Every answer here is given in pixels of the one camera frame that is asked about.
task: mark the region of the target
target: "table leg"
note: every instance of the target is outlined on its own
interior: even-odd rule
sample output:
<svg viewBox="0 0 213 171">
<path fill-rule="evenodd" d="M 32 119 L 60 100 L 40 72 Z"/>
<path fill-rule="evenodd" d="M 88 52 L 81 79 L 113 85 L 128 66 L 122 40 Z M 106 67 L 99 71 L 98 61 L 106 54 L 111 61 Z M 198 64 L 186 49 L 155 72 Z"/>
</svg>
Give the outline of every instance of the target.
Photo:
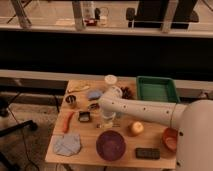
<svg viewBox="0 0 213 171">
<path fill-rule="evenodd" d="M 64 166 L 64 168 L 66 169 L 66 171 L 74 171 L 71 167 L 70 167 L 70 165 L 68 165 L 68 164 L 62 164 L 63 166 Z"/>
</svg>

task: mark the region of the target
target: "green plastic bin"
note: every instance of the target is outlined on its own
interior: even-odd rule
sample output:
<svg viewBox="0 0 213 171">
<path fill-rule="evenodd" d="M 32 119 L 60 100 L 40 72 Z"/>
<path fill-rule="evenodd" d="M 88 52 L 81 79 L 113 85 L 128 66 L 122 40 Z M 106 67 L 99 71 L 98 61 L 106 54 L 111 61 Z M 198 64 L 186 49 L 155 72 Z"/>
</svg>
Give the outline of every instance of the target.
<svg viewBox="0 0 213 171">
<path fill-rule="evenodd" d="M 180 103 L 171 78 L 138 76 L 136 82 L 139 100 Z"/>
</svg>

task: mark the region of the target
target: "wooden table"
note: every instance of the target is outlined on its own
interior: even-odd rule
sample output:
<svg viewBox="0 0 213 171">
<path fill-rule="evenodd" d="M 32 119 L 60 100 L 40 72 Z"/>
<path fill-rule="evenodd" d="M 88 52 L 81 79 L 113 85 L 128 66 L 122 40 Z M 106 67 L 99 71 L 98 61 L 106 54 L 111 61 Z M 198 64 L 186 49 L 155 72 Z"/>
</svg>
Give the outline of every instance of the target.
<svg viewBox="0 0 213 171">
<path fill-rule="evenodd" d="M 67 90 L 81 84 L 89 84 L 90 89 L 106 90 L 107 85 L 104 81 L 91 81 L 91 80 L 70 80 Z M 128 86 L 134 94 L 136 94 L 135 81 L 119 81 L 118 86 Z M 71 122 L 69 133 L 77 132 L 80 134 L 82 149 L 77 155 L 65 157 L 53 153 L 53 144 L 57 135 L 62 135 L 62 123 L 66 115 L 72 111 L 69 104 L 65 102 L 65 97 L 68 95 L 67 91 L 63 99 L 60 113 L 55 123 L 53 135 L 46 154 L 47 162 L 63 163 L 63 164 L 82 164 L 82 165 L 102 165 L 102 166 L 120 166 L 120 167 L 144 167 L 144 168 L 168 168 L 174 169 L 176 157 L 175 154 L 170 152 L 162 144 L 162 133 L 165 129 L 164 126 L 143 122 L 144 131 L 136 137 L 132 137 L 128 132 L 128 125 L 133 121 L 138 120 L 130 115 L 122 115 L 121 118 L 116 118 L 115 123 L 119 123 L 120 127 L 113 127 L 112 130 L 118 131 L 125 139 L 126 151 L 121 159 L 113 162 L 108 162 L 99 157 L 96 152 L 96 140 L 98 136 L 104 131 L 101 128 L 96 128 L 98 123 L 101 123 L 99 110 L 91 113 L 92 122 L 80 123 L 78 121 L 78 111 L 86 110 L 87 106 L 95 101 L 88 101 L 86 94 L 89 90 L 72 93 L 77 97 L 77 108 Z M 136 147 L 153 147 L 159 148 L 161 158 L 159 160 L 141 160 L 135 158 L 134 149 Z"/>
</svg>

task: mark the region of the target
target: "apple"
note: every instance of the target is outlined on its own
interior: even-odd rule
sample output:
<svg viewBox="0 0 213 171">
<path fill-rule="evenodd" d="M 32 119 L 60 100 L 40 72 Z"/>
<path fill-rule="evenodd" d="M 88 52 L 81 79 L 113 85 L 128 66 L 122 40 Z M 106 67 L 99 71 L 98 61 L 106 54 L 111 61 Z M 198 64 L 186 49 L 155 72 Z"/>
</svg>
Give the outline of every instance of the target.
<svg viewBox="0 0 213 171">
<path fill-rule="evenodd" d="M 139 135 L 141 132 L 143 132 L 144 126 L 141 122 L 135 121 L 130 126 L 130 131 L 132 135 L 136 136 Z"/>
</svg>

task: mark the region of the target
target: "black remote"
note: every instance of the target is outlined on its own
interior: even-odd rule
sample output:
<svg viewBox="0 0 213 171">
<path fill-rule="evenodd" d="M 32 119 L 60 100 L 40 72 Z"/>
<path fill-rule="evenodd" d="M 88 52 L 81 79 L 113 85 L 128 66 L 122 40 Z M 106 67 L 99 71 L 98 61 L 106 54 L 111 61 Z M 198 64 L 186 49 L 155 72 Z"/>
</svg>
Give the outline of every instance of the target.
<svg viewBox="0 0 213 171">
<path fill-rule="evenodd" d="M 160 150 L 158 148 L 136 148 L 136 158 L 140 159 L 160 159 Z"/>
</svg>

